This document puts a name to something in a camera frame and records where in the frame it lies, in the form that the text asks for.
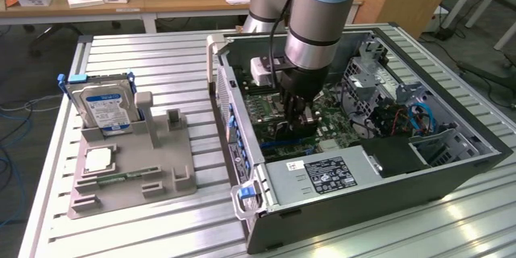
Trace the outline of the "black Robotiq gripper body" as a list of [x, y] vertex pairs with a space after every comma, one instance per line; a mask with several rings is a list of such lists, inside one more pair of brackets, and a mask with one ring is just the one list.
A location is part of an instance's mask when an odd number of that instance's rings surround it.
[[319, 94], [330, 67], [322, 69], [303, 69], [299, 67], [283, 70], [281, 74], [281, 91], [302, 98], [306, 102], [313, 102]]

